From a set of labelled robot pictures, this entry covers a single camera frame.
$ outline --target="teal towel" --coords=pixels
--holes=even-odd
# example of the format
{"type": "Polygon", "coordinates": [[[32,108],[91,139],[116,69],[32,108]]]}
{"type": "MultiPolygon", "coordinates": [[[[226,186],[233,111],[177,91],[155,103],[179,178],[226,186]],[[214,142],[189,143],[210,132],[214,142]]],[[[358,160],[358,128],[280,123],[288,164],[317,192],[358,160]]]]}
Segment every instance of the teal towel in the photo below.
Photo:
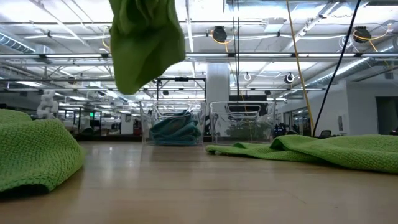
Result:
{"type": "Polygon", "coordinates": [[[198,121],[189,112],[167,118],[150,129],[150,136],[158,145],[191,146],[201,137],[198,121]]]}
{"type": "Polygon", "coordinates": [[[207,146],[207,152],[295,162],[332,163],[349,169],[398,174],[398,136],[277,137],[272,144],[207,146]]]}
{"type": "Polygon", "coordinates": [[[134,94],[185,59],[174,0],[109,0],[111,53],[118,90],[134,94]]]}
{"type": "Polygon", "coordinates": [[[83,149],[58,120],[0,110],[0,192],[25,187],[46,192],[82,165],[83,149]]]}

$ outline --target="transparent container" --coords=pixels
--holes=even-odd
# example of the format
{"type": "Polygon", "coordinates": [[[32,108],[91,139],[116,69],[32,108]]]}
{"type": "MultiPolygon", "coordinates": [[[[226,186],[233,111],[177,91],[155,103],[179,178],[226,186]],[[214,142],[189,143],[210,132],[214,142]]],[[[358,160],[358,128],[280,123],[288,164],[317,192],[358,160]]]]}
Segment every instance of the transparent container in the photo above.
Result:
{"type": "Polygon", "coordinates": [[[141,101],[142,144],[203,145],[206,103],[201,101],[141,101]]]}
{"type": "Polygon", "coordinates": [[[267,143],[273,138],[275,106],[269,101],[210,103],[213,144],[267,143]]]}

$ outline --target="ceiling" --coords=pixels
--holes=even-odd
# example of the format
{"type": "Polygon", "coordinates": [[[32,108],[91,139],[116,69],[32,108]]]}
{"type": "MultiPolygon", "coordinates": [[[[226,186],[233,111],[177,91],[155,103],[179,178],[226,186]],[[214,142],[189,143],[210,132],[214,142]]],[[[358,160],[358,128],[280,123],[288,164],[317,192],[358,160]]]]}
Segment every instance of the ceiling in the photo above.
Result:
{"type": "MultiPolygon", "coordinates": [[[[46,11],[37,7],[32,1],[37,0],[3,0],[0,2],[0,33],[6,33],[18,41],[37,49],[46,46],[47,53],[54,54],[93,54],[106,53],[109,49],[105,46],[109,42],[109,28],[113,19],[108,0],[42,0],[46,11]],[[65,26],[57,23],[55,17],[65,26]]],[[[292,42],[289,16],[284,1],[275,0],[265,1],[239,1],[239,12],[233,11],[231,0],[189,0],[188,10],[191,24],[187,23],[186,0],[175,0],[175,6],[180,25],[185,34],[185,47],[187,52],[226,52],[224,44],[217,44],[211,36],[206,36],[215,26],[224,26],[228,38],[233,38],[234,30],[238,29],[237,16],[239,16],[239,40],[231,41],[227,45],[228,52],[234,52],[234,44],[239,43],[240,52],[294,52],[293,47],[287,47],[292,42]],[[275,18],[283,18],[283,23],[273,24],[275,18]],[[192,31],[192,45],[190,45],[189,30],[192,31]]],[[[327,1],[291,1],[290,10],[292,12],[293,28],[297,33],[304,27],[311,24],[319,17],[319,14],[325,13],[325,6],[332,9],[324,14],[325,18],[320,19],[314,27],[308,29],[307,33],[297,41],[299,52],[340,52],[342,49],[343,36],[346,35],[351,21],[354,4],[356,1],[345,1],[338,4],[327,1]]],[[[383,42],[391,41],[398,32],[398,6],[369,6],[369,1],[363,1],[354,26],[366,26],[373,37],[381,38],[374,40],[373,44],[377,47],[383,42]]],[[[369,42],[359,44],[350,40],[348,52],[374,52],[369,42]]],[[[0,54],[20,54],[5,45],[0,45],[0,54]]],[[[67,63],[70,61],[59,60],[57,62],[67,63]]],[[[303,77],[311,80],[323,74],[324,71],[336,65],[336,59],[322,61],[304,61],[300,63],[303,71],[303,77]]],[[[44,77],[51,73],[51,78],[113,78],[113,67],[107,66],[47,66],[45,72],[44,64],[37,63],[34,60],[6,60],[3,61],[3,69],[9,66],[21,68],[25,73],[18,73],[18,78],[25,76],[44,77]]],[[[192,77],[205,78],[207,76],[207,65],[211,62],[189,61],[172,65],[162,75],[163,77],[192,77]]],[[[236,64],[230,62],[231,73],[236,73],[236,64]]],[[[241,87],[268,87],[280,88],[286,86],[284,77],[286,74],[293,73],[298,75],[297,63],[294,60],[280,61],[275,60],[272,63],[264,61],[240,61],[239,83],[241,87]]],[[[373,66],[373,70],[380,71],[383,64],[373,66]]],[[[3,78],[11,77],[14,73],[0,73],[3,78]]],[[[364,82],[390,82],[381,76],[368,78],[364,82]]],[[[88,88],[94,83],[78,82],[69,84],[67,82],[48,82],[42,83],[46,86],[54,85],[60,88],[88,88]]],[[[114,82],[95,83],[101,88],[116,88],[114,82]]],[[[16,88],[32,88],[32,86],[13,83],[16,88]]],[[[168,82],[169,87],[197,87],[195,82],[168,82]]],[[[125,100],[137,101],[141,99],[150,99],[144,92],[136,93],[133,96],[124,96],[119,92],[115,93],[125,100]]],[[[87,99],[92,101],[103,101],[104,96],[96,92],[84,92],[87,99]]],[[[249,94],[263,94],[260,91],[249,91],[249,94]]],[[[274,97],[278,97],[280,92],[272,92],[274,97]]],[[[203,97],[203,91],[176,91],[169,96],[161,97],[203,97]]]]}

